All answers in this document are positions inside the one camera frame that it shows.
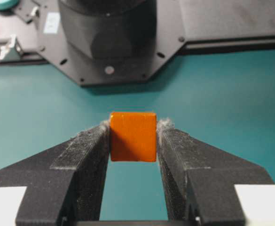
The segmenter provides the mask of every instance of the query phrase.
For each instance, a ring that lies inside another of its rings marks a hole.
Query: wooden block
[[[112,161],[156,161],[156,114],[112,113],[110,150]]]

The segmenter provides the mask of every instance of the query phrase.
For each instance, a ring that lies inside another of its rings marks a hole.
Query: metal bracket
[[[12,34],[7,44],[0,48],[0,60],[1,61],[15,61],[20,60],[24,54],[17,37]]]

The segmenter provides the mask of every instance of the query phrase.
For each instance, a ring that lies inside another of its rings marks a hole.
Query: black mounting plate
[[[38,40],[40,55],[81,86],[145,82],[184,44],[184,26],[178,0],[157,1],[157,35],[133,57],[122,60],[90,59],[69,44],[61,23],[57,33],[44,33],[48,13],[59,12],[58,1],[42,6]],[[112,69],[107,73],[105,68]]]

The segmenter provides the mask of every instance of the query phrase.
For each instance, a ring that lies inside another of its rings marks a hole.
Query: white block
[[[26,187],[0,187],[0,226],[15,226]]]
[[[235,185],[246,226],[275,226],[275,185]]]

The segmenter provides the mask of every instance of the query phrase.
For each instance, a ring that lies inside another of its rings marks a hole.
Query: table
[[[275,50],[177,56],[146,84],[80,88],[51,65],[0,66],[0,169],[109,118],[154,111],[275,180]],[[158,163],[109,162],[101,220],[167,219]]]

